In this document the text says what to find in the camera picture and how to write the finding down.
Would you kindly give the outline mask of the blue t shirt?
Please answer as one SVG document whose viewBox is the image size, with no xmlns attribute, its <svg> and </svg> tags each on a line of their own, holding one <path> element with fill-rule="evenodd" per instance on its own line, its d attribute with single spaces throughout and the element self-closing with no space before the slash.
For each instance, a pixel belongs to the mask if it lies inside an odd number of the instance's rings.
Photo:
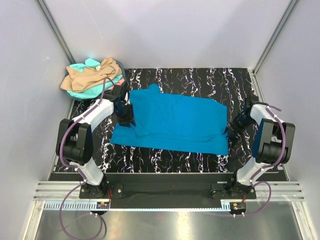
<svg viewBox="0 0 320 240">
<path fill-rule="evenodd" d="M 114 127 L 110 143 L 178 152 L 229 154 L 228 108 L 211 98 L 162 93 L 156 84 L 130 92 L 135 125 Z"/>
</svg>

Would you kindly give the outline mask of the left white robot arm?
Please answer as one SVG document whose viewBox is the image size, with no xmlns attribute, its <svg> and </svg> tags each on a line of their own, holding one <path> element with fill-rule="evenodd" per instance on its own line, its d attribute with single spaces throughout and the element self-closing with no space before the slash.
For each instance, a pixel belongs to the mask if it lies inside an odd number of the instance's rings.
<svg viewBox="0 0 320 240">
<path fill-rule="evenodd" d="M 59 123 L 56 154 L 61 163 L 75 169 L 82 176 L 82 190 L 98 198 L 109 190 L 107 178 L 93 159 L 93 131 L 106 118 L 115 115 L 121 127 L 136 125 L 130 91 L 126 86 L 115 85 L 110 92 L 103 93 L 81 115 L 63 119 Z"/>
</svg>

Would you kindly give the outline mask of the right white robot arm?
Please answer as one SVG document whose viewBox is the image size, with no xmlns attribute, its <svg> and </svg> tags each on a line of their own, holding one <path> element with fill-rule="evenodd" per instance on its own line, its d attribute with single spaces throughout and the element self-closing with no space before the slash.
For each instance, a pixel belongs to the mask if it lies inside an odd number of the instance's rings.
<svg viewBox="0 0 320 240">
<path fill-rule="evenodd" d="M 257 96 L 249 96 L 245 99 L 242 112 L 225 128 L 224 133 L 233 140 L 251 124 L 258 126 L 250 160 L 226 184 L 225 191 L 233 198 L 254 191 L 260 176 L 269 169 L 287 163 L 291 157 L 296 127 L 293 123 L 281 120 L 273 113 L 273 109 L 280 111 L 260 102 Z"/>
</svg>

